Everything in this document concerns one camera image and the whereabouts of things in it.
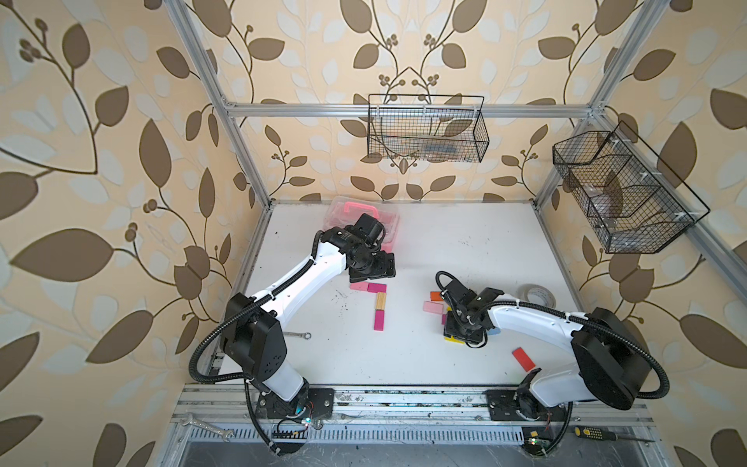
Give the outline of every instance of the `white table surface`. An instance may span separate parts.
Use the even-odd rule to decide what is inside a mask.
[[[266,288],[311,250],[327,205],[278,205],[246,295]],[[548,288],[556,308],[577,311],[532,207],[519,203],[403,204],[394,244],[397,276],[387,288],[384,331],[374,331],[376,295],[350,290],[347,272],[322,287],[296,313],[287,331],[288,361],[311,384],[516,384],[526,374],[511,352],[522,347],[540,367],[573,357],[509,330],[471,349],[445,341],[441,317],[423,311],[438,290],[438,270],[480,293],[515,293],[525,283]],[[239,371],[224,359],[220,373]]]

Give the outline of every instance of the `screwdriver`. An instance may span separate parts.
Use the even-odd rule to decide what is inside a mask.
[[[594,427],[576,427],[576,436],[579,438],[596,439],[598,441],[617,441],[618,439],[627,439],[630,441],[654,442],[653,439],[636,438],[635,436],[624,435],[622,433],[613,433],[612,431],[600,430]]]

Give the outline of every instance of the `pink block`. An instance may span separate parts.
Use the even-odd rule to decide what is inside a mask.
[[[376,316],[373,318],[373,330],[384,330],[384,310],[376,310]]]
[[[443,315],[444,302],[423,302],[423,311],[434,315]]]
[[[350,284],[350,290],[360,290],[363,292],[368,292],[368,282],[354,282],[353,284]]]
[[[386,284],[374,284],[373,282],[368,284],[368,291],[374,294],[379,292],[386,292]]]

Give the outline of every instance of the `wrench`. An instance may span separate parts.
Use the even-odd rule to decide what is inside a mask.
[[[224,430],[223,428],[218,428],[213,424],[209,424],[207,421],[202,421],[199,418],[195,418],[194,414],[191,412],[187,412],[186,415],[187,419],[182,421],[183,427],[186,427],[187,425],[194,425],[211,433],[216,433],[220,435],[220,437],[223,439],[223,442],[231,441],[229,437],[234,436],[233,430]]]
[[[283,335],[289,335],[290,337],[303,337],[307,341],[311,338],[311,333],[289,333],[287,331],[283,331]]]

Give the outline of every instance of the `black wire basket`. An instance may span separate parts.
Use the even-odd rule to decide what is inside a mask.
[[[657,168],[638,159],[634,141],[656,156]],[[606,253],[658,253],[710,212],[624,122],[611,132],[585,132],[556,143],[553,164]],[[696,207],[686,207],[684,197]]]
[[[368,154],[430,162],[481,162],[488,149],[484,97],[368,95]]]

